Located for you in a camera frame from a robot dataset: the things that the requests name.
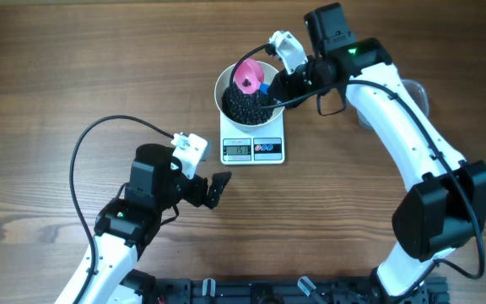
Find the pink scoop blue handle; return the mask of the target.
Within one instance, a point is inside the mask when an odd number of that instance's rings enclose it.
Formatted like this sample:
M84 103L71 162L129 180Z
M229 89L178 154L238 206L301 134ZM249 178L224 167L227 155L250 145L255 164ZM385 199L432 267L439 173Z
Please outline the pink scoop blue handle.
M251 81L251 86L244 86L245 79ZM234 81L237 87L246 95L257 92L267 94L269 85L265 83L265 73L260 63L254 59L246 59L235 71Z

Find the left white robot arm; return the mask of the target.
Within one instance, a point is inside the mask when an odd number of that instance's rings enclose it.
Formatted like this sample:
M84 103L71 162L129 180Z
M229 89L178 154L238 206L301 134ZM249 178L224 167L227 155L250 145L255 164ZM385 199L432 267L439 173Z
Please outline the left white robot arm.
M230 172L212 178L187 178L172 148L144 144L137 148L129 182L98 213L94 248L57 298L59 303L160 303L153 275L134 268L143 251L165 225L162 214L185 200L214 209Z

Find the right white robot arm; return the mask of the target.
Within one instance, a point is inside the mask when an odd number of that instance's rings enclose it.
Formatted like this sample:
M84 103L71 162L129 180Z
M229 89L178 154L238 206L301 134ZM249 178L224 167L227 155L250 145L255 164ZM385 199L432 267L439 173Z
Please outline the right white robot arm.
M431 271L470 240L483 261L486 164L467 162L443 139L405 89L386 48L375 38L357 40L338 3L307 13L304 21L311 53L287 31L268 40L267 53L283 63L270 96L294 108L336 90L371 125L407 191L391 218L396 244L371 275L370 300L412 299Z

